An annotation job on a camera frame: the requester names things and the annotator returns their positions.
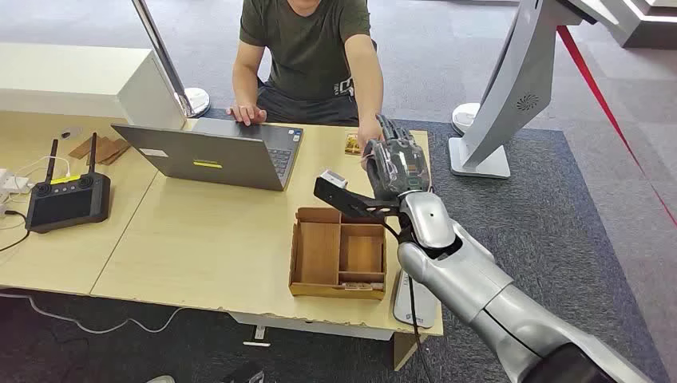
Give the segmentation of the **person's right hand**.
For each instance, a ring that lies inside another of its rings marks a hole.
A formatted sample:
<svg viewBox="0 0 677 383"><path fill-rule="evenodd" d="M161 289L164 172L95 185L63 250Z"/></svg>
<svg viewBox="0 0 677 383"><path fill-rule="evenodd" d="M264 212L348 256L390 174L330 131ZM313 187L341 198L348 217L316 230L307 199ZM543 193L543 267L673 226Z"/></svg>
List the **person's right hand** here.
<svg viewBox="0 0 677 383"><path fill-rule="evenodd" d="M254 104L233 105L227 109L227 114L246 126L260 124L267 119L267 112Z"/></svg>

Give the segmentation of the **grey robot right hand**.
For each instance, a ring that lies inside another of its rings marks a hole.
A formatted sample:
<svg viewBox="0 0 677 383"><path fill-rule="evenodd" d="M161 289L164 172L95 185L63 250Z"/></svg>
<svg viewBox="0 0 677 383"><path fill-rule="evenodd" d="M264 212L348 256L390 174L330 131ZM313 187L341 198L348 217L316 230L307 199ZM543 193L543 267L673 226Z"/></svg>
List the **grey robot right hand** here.
<svg viewBox="0 0 677 383"><path fill-rule="evenodd" d="M383 115L378 115L377 121L383 138L369 140L363 150L374 197L387 201L407 192L429 191L426 156L414 136Z"/></svg>

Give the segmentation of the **person's left hand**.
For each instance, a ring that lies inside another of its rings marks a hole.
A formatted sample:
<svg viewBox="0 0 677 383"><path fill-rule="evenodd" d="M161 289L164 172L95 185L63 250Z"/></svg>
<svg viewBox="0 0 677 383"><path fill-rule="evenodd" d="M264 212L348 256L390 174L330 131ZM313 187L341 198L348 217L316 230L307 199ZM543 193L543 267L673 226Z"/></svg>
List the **person's left hand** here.
<svg viewBox="0 0 677 383"><path fill-rule="evenodd" d="M366 156L370 153L370 150L366 147L372 140L381 140L382 138L382 126L376 116L360 119L358 126L358 145L362 156Z"/></svg>

